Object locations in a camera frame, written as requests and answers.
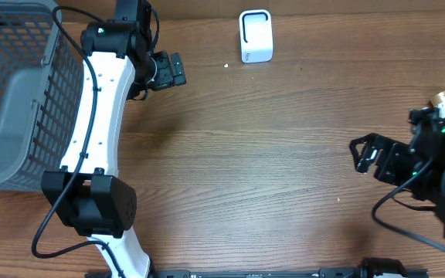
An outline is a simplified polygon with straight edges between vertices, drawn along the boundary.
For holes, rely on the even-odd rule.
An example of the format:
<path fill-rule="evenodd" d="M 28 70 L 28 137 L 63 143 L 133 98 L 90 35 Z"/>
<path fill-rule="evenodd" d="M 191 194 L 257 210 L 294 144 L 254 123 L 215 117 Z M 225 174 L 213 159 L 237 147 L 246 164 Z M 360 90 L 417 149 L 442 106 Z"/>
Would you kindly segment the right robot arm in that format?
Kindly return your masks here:
<path fill-rule="evenodd" d="M 409 192 L 415 200 L 431 203 L 418 207 L 418 211 L 432 212 L 443 223 L 445 238 L 445 117 L 441 117 L 435 107 L 424 107 L 409 112 L 409 124 L 413 138 L 408 144 L 377 133 L 351 140 L 349 150 L 354 168 L 366 173 L 375 165 L 375 179 L 394 187 L 372 207 L 374 222 L 445 253 L 444 245 L 384 222 L 377 216 L 384 203 L 394 200 L 400 192 Z"/>

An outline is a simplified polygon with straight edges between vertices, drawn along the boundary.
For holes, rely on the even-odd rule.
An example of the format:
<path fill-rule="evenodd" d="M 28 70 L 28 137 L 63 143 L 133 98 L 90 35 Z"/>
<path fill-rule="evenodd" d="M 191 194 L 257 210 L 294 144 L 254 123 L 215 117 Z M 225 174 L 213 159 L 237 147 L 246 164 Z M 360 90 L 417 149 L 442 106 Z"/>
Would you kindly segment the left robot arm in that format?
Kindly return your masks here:
<path fill-rule="evenodd" d="M 146 1 L 119 1 L 112 19 L 93 16 L 73 43 L 83 59 L 83 87 L 72 137 L 41 189 L 49 214 L 95 246 L 110 277 L 153 277 L 155 267 L 134 231 L 135 190 L 118 177 L 124 106 L 151 91 L 184 85 L 180 55 L 157 51 L 159 18 Z"/>

